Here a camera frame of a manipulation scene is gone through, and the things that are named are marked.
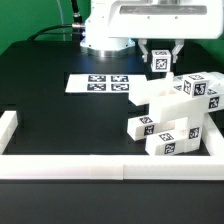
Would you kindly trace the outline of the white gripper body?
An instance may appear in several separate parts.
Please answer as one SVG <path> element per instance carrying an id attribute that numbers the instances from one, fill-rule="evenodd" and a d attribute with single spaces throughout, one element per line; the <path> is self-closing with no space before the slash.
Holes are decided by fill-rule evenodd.
<path id="1" fill-rule="evenodd" d="M 216 39 L 223 0 L 96 0 L 110 38 Z"/>

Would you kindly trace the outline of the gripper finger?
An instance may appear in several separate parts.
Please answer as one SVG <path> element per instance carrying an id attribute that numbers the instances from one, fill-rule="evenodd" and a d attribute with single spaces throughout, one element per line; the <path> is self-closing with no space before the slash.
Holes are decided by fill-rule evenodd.
<path id="1" fill-rule="evenodd" d="M 172 49 L 172 63 L 175 64 L 178 60 L 178 54 L 181 51 L 181 49 L 184 46 L 184 40 L 183 39 L 176 39 L 175 40 L 175 46 Z"/>
<path id="2" fill-rule="evenodd" d="M 139 39 L 138 46 L 142 52 L 142 59 L 145 63 L 150 63 L 152 60 L 151 53 L 147 49 L 147 40 L 146 39 Z"/>

